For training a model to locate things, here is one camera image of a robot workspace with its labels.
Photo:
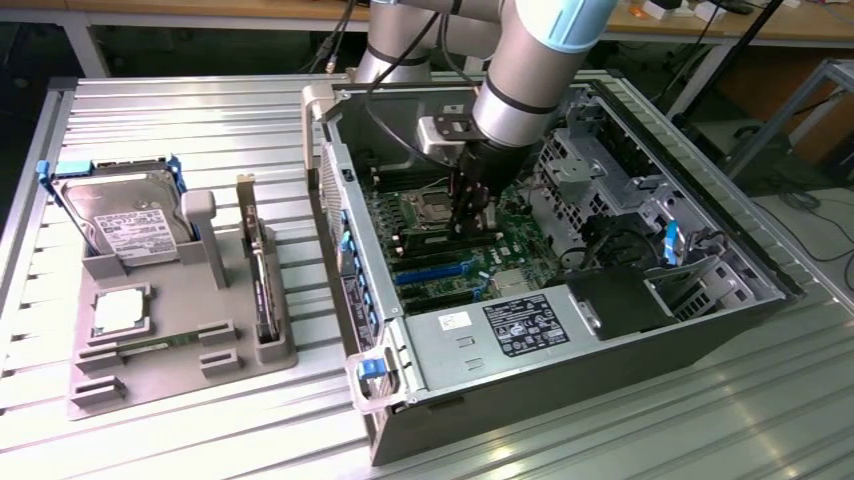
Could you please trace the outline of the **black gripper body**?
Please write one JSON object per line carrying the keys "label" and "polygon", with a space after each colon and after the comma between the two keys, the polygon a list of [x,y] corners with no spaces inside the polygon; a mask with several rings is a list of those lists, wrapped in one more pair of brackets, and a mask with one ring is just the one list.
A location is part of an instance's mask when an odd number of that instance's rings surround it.
{"label": "black gripper body", "polygon": [[515,182],[534,146],[509,147],[493,140],[466,144],[459,160],[462,191],[483,192],[499,199]]}

